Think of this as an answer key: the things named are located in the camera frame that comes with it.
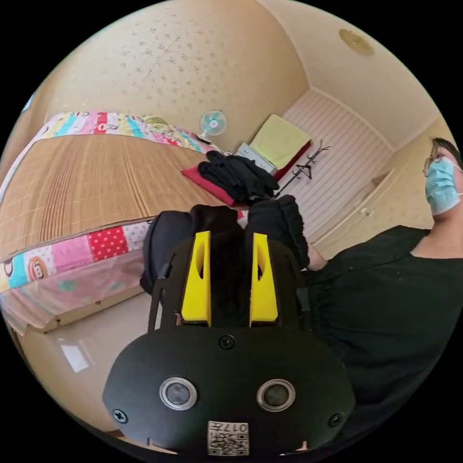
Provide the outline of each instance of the man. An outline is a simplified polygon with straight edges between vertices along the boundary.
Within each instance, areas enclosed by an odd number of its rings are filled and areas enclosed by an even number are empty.
[[[329,262],[309,246],[314,333],[343,359],[356,397],[334,444],[357,440],[407,401],[461,312],[462,157],[436,138],[424,173],[431,230],[397,226]]]

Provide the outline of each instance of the blue surgical mask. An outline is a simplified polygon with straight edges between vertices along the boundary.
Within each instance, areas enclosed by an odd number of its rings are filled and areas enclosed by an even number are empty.
[[[429,166],[426,178],[426,197],[433,216],[443,214],[460,202],[460,196],[463,193],[458,193],[455,185],[455,167],[460,169],[446,157],[434,161]]]

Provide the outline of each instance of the yellow towel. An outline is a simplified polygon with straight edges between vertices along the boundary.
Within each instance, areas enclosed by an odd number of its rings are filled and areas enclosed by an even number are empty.
[[[250,147],[278,169],[285,167],[310,136],[276,114],[271,114]]]

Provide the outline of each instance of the ceiling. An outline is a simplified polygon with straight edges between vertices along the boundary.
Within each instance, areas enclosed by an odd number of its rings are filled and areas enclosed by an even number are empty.
[[[292,0],[257,0],[285,29],[310,86],[339,100],[397,150],[435,121],[440,113],[415,76],[379,42],[352,24]],[[374,56],[354,53],[339,38],[341,28],[359,33]]]

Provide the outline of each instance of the label sticker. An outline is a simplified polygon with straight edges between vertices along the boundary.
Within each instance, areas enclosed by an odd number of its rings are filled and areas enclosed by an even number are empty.
[[[210,421],[207,429],[209,455],[249,455],[249,426],[247,423]]]

